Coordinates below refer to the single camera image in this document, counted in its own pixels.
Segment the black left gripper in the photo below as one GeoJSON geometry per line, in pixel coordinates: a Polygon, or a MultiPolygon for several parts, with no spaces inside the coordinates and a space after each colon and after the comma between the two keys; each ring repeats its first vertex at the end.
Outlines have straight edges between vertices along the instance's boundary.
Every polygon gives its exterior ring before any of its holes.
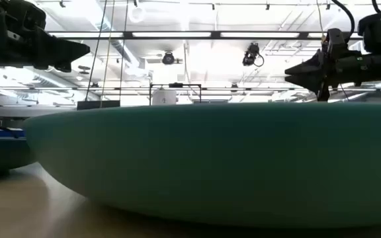
{"type": "Polygon", "coordinates": [[[88,54],[90,47],[52,36],[45,28],[33,26],[20,32],[0,27],[0,67],[48,69],[71,73],[71,63],[88,54]]]}

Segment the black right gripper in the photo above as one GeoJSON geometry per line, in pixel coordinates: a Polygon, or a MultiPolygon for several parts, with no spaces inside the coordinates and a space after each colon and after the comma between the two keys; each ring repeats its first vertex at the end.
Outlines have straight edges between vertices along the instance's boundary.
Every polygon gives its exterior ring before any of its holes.
{"type": "Polygon", "coordinates": [[[318,101],[327,101],[329,87],[336,88],[343,83],[358,87],[364,82],[381,80],[381,54],[349,50],[344,33],[338,28],[327,31],[325,43],[326,47],[307,61],[285,69],[284,73],[289,75],[285,81],[315,93],[318,101]],[[296,75],[320,69],[320,76],[296,75]]]}

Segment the blue plastic plate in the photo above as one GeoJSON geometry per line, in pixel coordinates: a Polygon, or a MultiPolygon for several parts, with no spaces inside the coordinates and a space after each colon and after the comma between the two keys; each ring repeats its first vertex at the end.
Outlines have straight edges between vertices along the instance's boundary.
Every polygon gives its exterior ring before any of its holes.
{"type": "Polygon", "coordinates": [[[0,138],[0,172],[36,162],[25,139],[0,138]]]}

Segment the green plastic plate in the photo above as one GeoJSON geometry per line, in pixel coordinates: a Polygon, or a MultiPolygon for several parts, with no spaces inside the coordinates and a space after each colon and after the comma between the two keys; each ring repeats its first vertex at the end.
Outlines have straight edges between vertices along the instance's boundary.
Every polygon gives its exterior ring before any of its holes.
{"type": "Polygon", "coordinates": [[[23,129],[58,182],[121,210],[247,227],[381,225],[381,103],[98,108],[23,129]]]}

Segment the black monitor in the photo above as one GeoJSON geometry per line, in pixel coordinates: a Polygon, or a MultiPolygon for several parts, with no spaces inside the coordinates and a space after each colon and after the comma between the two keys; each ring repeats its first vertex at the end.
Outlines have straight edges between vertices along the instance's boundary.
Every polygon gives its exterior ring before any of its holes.
{"type": "Polygon", "coordinates": [[[96,108],[113,108],[119,107],[119,100],[86,100],[77,103],[77,110],[90,110],[96,108]]]}

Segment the blue storage bin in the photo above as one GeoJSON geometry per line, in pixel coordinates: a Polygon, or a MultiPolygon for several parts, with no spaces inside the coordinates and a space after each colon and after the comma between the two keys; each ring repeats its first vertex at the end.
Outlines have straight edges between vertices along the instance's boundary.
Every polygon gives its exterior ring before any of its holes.
{"type": "Polygon", "coordinates": [[[16,135],[18,138],[24,138],[25,132],[18,128],[9,128],[9,132],[5,130],[0,130],[0,138],[14,138],[16,135]]]}

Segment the black overhead beam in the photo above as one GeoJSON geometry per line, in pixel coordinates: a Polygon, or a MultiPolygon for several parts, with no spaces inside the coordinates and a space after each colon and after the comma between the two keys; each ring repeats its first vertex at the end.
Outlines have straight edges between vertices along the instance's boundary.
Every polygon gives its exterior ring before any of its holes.
{"type": "Polygon", "coordinates": [[[320,40],[321,32],[282,31],[49,31],[68,40],[320,40]]]}

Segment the white cabinet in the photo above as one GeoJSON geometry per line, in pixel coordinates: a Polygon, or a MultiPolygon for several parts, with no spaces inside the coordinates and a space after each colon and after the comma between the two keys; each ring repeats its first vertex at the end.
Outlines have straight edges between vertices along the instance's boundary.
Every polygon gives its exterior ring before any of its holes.
{"type": "Polygon", "coordinates": [[[172,105],[177,103],[176,91],[160,89],[151,96],[152,105],[172,105]]]}

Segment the thin overhead rail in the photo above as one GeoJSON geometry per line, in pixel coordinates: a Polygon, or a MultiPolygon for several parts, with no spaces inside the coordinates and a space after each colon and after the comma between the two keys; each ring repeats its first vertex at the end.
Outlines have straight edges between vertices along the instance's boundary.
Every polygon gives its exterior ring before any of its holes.
{"type": "MultiPolygon", "coordinates": [[[[296,91],[296,92],[311,92],[307,89],[303,88],[296,88],[296,87],[283,87],[283,88],[273,88],[273,87],[244,87],[244,88],[226,88],[226,87],[181,87],[181,88],[169,88],[166,86],[162,87],[91,87],[89,90],[85,87],[0,87],[0,90],[6,90],[6,91],[96,91],[96,92],[120,92],[120,91],[149,91],[149,90],[156,90],[156,89],[171,89],[176,91],[225,91],[225,92],[239,92],[239,91],[296,91]]],[[[381,91],[381,88],[359,88],[359,87],[353,87],[353,88],[337,88],[335,90],[329,89],[330,91],[342,91],[345,92],[379,92],[381,91]]]]}

